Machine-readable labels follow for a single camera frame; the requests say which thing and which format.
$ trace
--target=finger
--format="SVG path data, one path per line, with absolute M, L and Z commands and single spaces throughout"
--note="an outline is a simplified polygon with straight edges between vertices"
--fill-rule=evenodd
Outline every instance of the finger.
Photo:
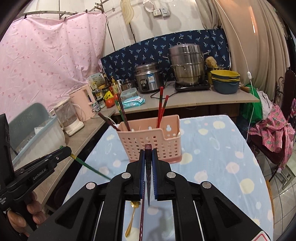
M 27 205 L 27 209 L 30 214 L 38 213 L 42 210 L 41 204 L 38 201 L 32 201 L 30 204 Z
M 15 212 L 13 212 L 11 210 L 9 210 L 7 212 L 7 216 L 8 216 L 8 219 L 9 219 L 12 227 L 15 230 L 22 229 L 22 228 L 26 227 L 26 225 L 27 225 L 26 220 L 22 216 L 16 214 Z
M 38 212 L 33 216 L 33 220 L 36 224 L 42 224 L 46 220 L 45 214 Z
M 31 198 L 33 201 L 37 200 L 37 194 L 36 194 L 34 191 L 31 192 L 31 193 L 30 193 L 30 198 Z

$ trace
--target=pink polka dot curtain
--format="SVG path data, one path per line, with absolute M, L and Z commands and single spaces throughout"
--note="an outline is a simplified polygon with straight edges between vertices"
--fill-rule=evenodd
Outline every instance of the pink polka dot curtain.
M 0 114 L 10 121 L 36 102 L 50 110 L 87 84 L 101 70 L 106 20 L 89 12 L 14 21 L 0 42 Z

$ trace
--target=white wall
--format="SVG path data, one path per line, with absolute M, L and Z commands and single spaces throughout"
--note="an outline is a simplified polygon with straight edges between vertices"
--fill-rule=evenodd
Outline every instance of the white wall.
M 67 12 L 83 12 L 90 10 L 95 5 L 94 0 L 60 0 L 60 10 Z M 137 42 L 155 36 L 169 34 L 179 31 L 204 29 L 199 17 L 199 11 L 195 0 L 155 0 L 156 8 L 165 7 L 169 9 L 170 16 L 163 19 L 153 17 L 152 13 L 145 10 L 142 0 L 131 0 L 134 10 L 134 17 L 131 27 Z M 103 56 L 114 52 L 111 37 L 115 50 L 135 43 L 129 25 L 125 25 L 121 14 L 120 0 L 109 0 L 103 5 L 108 17 L 107 35 Z M 26 8 L 25 12 L 39 10 L 58 10 L 58 0 L 33 0 Z M 42 14 L 42 17 L 58 19 L 58 15 Z

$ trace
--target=pink floral cloth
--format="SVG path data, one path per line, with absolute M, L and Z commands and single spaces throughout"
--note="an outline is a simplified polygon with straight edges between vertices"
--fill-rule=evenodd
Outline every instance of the pink floral cloth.
M 0 42 L 0 114 L 10 121 L 36 102 L 50 110 L 86 85 L 101 70 L 105 27 L 101 12 L 13 21 Z
M 285 135 L 285 155 L 279 168 L 284 169 L 293 151 L 293 138 L 295 130 L 285 119 L 278 105 L 273 105 L 271 112 L 265 120 L 258 122 L 249 131 L 250 135 L 262 137 L 262 144 L 270 151 L 279 153 L 282 147 L 283 134 Z

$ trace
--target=navy blue patterned cloth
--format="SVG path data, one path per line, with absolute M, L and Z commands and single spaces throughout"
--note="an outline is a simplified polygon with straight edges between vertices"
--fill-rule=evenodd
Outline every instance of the navy blue patterned cloth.
M 134 69 L 143 63 L 158 62 L 166 81 L 173 79 L 168 49 L 177 44 L 198 44 L 203 53 L 210 50 L 217 65 L 230 68 L 228 42 L 223 29 L 190 30 L 150 38 L 117 50 L 101 59 L 106 74 L 118 79 L 134 79 Z

